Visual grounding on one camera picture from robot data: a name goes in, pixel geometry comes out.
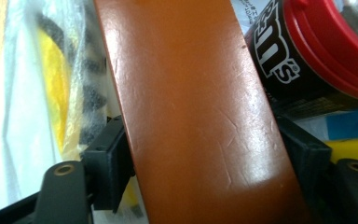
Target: brown leather strap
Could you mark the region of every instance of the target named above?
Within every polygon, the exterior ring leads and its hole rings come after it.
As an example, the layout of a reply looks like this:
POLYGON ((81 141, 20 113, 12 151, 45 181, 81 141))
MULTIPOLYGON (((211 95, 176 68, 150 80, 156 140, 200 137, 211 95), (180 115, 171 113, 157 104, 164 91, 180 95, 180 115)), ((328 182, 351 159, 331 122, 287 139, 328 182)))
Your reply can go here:
POLYGON ((151 223, 306 208, 228 0, 95 0, 151 223))

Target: red lid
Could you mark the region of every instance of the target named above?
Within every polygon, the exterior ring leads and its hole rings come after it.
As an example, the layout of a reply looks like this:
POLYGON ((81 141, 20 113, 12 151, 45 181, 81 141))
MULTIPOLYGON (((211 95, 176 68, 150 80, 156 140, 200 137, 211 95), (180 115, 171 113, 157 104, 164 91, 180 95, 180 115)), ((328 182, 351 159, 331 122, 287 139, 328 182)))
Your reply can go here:
POLYGON ((286 0, 288 32, 309 66, 326 82, 358 98, 358 35, 333 0, 286 0))

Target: plastic bag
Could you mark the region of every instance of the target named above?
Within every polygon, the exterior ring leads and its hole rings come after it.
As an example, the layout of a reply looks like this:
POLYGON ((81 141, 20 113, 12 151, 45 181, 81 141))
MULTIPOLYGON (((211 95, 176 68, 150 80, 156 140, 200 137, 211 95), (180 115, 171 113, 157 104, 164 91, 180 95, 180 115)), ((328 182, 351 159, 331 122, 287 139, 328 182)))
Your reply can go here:
POLYGON ((91 1, 8 1, 0 72, 0 209, 39 191, 53 164, 106 123, 108 83, 91 1))

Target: scratch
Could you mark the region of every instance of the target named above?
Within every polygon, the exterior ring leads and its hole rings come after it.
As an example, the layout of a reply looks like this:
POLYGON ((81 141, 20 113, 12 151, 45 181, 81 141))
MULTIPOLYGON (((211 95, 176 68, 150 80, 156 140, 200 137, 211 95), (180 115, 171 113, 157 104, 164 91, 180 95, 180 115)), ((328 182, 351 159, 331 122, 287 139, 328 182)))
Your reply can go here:
POLYGON ((224 111, 221 110, 221 109, 218 109, 218 111, 219 111, 220 113, 222 113, 226 119, 228 119, 228 121, 231 123, 231 125, 234 126, 234 129, 235 129, 235 130, 238 130, 237 124, 235 124, 235 122, 229 117, 229 115, 228 115, 226 112, 224 112, 224 111))
POLYGON ((226 160, 225 152, 223 151, 222 144, 220 144, 220 142, 218 142, 218 144, 219 144, 220 154, 222 155, 223 163, 225 165, 225 171, 226 171, 227 178, 228 178, 227 188, 230 189, 230 188, 232 188, 232 185, 233 185, 232 176, 231 176, 230 172, 228 171, 227 160, 226 160))

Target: orange leather strap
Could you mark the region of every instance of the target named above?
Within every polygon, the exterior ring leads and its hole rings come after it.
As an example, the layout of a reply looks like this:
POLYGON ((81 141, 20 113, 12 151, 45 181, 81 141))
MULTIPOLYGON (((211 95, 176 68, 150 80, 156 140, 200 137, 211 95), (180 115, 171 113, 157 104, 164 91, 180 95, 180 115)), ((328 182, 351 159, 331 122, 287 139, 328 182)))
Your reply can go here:
POLYGON ((150 222, 303 222, 230 2, 95 3, 150 222))

